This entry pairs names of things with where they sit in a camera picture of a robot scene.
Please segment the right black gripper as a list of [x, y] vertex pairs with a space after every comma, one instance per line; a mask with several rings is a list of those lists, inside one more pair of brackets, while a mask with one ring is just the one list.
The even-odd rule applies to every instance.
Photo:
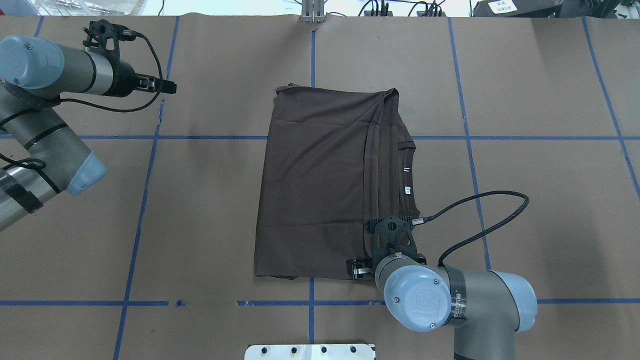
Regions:
[[350, 280], [358, 281], [374, 276], [375, 268], [378, 268], [383, 259], [391, 256], [392, 258], [405, 257], [413, 260], [419, 265], [427, 265], [426, 256], [418, 252], [415, 248], [398, 247], [398, 248], [373, 248], [370, 259], [348, 259], [347, 275]]

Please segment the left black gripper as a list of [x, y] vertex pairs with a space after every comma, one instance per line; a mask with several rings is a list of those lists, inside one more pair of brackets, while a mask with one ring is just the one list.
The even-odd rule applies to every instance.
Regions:
[[137, 74], [134, 68], [126, 61], [114, 61], [112, 63], [113, 81], [112, 96], [123, 98], [137, 91], [154, 92], [158, 94], [175, 94], [178, 85], [171, 80], [163, 80], [161, 77]]

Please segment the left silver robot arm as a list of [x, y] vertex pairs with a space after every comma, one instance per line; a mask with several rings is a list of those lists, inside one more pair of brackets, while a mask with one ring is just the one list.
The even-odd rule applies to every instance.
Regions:
[[137, 73], [121, 61], [119, 43], [146, 39], [119, 25], [86, 29], [83, 48], [15, 34], [1, 41], [1, 132], [28, 157], [1, 159], [1, 228], [34, 214], [57, 194], [78, 195], [106, 175], [106, 167], [55, 111], [62, 93], [123, 98], [134, 91], [174, 94], [162, 73]]

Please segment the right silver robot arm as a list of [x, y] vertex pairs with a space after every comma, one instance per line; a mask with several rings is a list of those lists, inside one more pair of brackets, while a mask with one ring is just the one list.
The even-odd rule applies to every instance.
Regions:
[[538, 299], [522, 276], [494, 269], [428, 266], [422, 253], [391, 251], [346, 261], [352, 280], [374, 279], [387, 310], [408, 330], [454, 330], [455, 360], [514, 360], [515, 335], [530, 330]]

